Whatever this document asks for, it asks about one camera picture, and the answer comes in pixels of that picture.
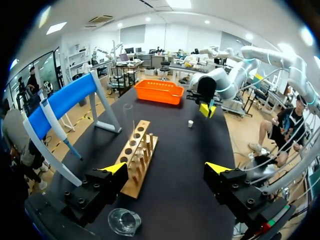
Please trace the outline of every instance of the ceiling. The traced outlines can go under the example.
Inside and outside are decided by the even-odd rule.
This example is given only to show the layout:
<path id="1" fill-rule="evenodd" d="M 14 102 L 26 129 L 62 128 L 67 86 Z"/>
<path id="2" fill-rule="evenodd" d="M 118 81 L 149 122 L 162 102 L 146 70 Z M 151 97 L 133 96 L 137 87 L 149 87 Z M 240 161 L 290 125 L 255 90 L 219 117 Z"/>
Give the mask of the ceiling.
<path id="1" fill-rule="evenodd" d="M 41 28 L 36 25 L 17 58 L 20 62 L 40 50 L 56 45 L 61 36 L 77 32 L 94 17 L 109 15 L 114 21 L 95 31 L 114 31 L 118 23 L 123 28 L 146 24 L 187 24 L 196 27 L 224 31 L 245 39 L 253 35 L 253 44 L 263 48 L 276 49 L 279 43 L 287 43 L 304 58 L 308 65 L 307 76 L 320 90 L 319 73 L 314 55 L 317 49 L 307 47 L 299 36 L 303 26 L 287 9 L 275 0 L 191 0 L 192 9 L 172 9 L 165 0 L 60 0 L 51 7 L 47 22 Z M 67 22 L 61 31 L 46 35 L 50 26 Z"/>

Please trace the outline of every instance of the blue foam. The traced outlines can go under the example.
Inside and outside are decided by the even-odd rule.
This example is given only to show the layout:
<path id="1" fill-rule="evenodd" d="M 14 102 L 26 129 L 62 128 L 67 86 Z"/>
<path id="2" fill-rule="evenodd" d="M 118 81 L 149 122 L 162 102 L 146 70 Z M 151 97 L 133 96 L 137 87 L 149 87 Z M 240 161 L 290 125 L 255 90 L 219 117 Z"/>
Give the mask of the blue foam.
<path id="1" fill-rule="evenodd" d="M 48 101 L 59 120 L 74 105 L 96 90 L 97 86 L 89 73 L 61 88 L 49 97 Z M 51 128 L 40 106 L 29 116 L 29 122 L 39 139 L 43 139 Z"/>

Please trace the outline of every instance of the sneaker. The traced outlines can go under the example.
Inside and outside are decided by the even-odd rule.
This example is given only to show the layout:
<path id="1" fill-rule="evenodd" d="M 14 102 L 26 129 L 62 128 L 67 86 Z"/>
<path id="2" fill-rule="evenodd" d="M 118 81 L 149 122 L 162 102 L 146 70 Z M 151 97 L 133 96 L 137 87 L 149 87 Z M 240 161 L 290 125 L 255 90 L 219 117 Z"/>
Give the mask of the sneaker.
<path id="1" fill-rule="evenodd" d="M 47 167 L 44 163 L 42 163 L 42 166 L 39 167 L 39 170 L 40 170 L 41 172 L 47 172 L 47 171 L 48 171 L 48 167 Z"/>
<path id="2" fill-rule="evenodd" d="M 39 182 L 39 189 L 43 190 L 45 188 L 47 188 L 48 183 L 46 181 L 41 180 L 41 182 Z"/>
<path id="3" fill-rule="evenodd" d="M 248 146 L 257 154 L 261 153 L 262 146 L 260 146 L 258 143 L 249 143 Z"/>

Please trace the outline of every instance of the person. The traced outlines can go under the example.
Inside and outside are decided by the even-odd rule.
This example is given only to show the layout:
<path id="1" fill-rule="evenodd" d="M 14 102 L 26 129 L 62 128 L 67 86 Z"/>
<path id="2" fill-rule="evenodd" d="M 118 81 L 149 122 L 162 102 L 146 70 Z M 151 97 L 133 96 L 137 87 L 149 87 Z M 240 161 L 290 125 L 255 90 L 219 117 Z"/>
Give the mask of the person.
<path id="1" fill-rule="evenodd" d="M 37 94 L 37 92 L 39 91 L 39 84 L 37 83 L 34 66 L 30 68 L 30 77 L 28 79 L 26 86 L 30 88 L 32 94 Z"/>
<path id="2" fill-rule="evenodd" d="M 296 98 L 296 107 L 283 110 L 272 120 L 272 122 L 263 120 L 260 124 L 258 143 L 249 143 L 249 148 L 254 150 L 256 153 L 261 153 L 262 144 L 266 134 L 268 134 L 268 138 L 274 140 L 278 150 L 281 150 L 276 159 L 278 168 L 286 164 L 292 144 L 293 149 L 296 152 L 303 148 L 303 135 L 305 133 L 303 112 L 306 104 L 307 103 L 304 98 L 298 95 Z"/>
<path id="3" fill-rule="evenodd" d="M 11 109 L 8 99 L 2 103 L 2 132 L 7 146 L 10 148 L 12 158 L 20 157 L 21 167 L 25 175 L 38 183 L 41 190 L 47 187 L 47 183 L 42 180 L 34 171 L 48 171 L 48 167 L 43 164 L 45 160 L 30 137 L 23 124 L 23 116 L 18 109 Z"/>

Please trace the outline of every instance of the orange basket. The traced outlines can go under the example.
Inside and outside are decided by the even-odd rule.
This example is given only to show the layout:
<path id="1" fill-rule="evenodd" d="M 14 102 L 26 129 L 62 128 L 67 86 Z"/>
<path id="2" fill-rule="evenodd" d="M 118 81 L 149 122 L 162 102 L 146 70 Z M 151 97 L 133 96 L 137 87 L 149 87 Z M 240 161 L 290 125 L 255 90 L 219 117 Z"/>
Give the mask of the orange basket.
<path id="1" fill-rule="evenodd" d="M 145 79 L 135 85 L 138 99 L 177 105 L 185 89 L 174 82 Z"/>

